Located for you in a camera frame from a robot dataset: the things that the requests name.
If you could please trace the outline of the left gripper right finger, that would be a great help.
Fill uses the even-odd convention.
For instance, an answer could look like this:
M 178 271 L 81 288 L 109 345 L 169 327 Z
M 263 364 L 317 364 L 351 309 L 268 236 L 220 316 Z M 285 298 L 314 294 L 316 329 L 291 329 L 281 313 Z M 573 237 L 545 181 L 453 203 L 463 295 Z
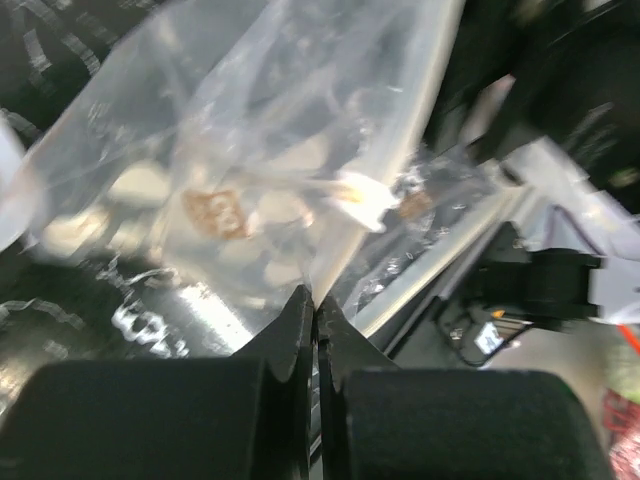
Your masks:
M 609 479 L 569 386 L 541 371 L 401 369 L 332 298 L 315 315 L 328 479 Z

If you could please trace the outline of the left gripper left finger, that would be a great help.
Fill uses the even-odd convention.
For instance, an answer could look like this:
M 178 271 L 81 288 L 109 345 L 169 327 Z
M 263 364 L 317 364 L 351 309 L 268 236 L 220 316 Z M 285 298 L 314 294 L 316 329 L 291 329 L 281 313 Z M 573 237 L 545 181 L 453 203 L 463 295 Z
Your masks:
M 39 369 L 1 429 L 5 479 L 305 479 L 310 292 L 229 357 Z

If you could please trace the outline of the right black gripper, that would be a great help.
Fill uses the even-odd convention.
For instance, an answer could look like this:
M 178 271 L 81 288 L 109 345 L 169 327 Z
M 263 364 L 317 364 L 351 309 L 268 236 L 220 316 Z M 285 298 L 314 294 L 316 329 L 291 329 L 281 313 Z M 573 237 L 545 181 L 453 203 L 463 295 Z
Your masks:
M 596 189 L 638 189 L 638 2 L 465 2 L 425 143 L 453 146 L 481 93 L 506 77 L 473 158 L 501 160 L 547 137 Z

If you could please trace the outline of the zip bag with white slices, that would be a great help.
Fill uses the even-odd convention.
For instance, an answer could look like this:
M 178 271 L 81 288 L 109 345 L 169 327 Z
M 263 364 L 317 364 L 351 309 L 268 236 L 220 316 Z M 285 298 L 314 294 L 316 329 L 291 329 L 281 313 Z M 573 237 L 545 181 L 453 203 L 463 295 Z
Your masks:
M 461 1 L 5 1 L 1 243 L 159 258 L 247 318 L 402 203 Z

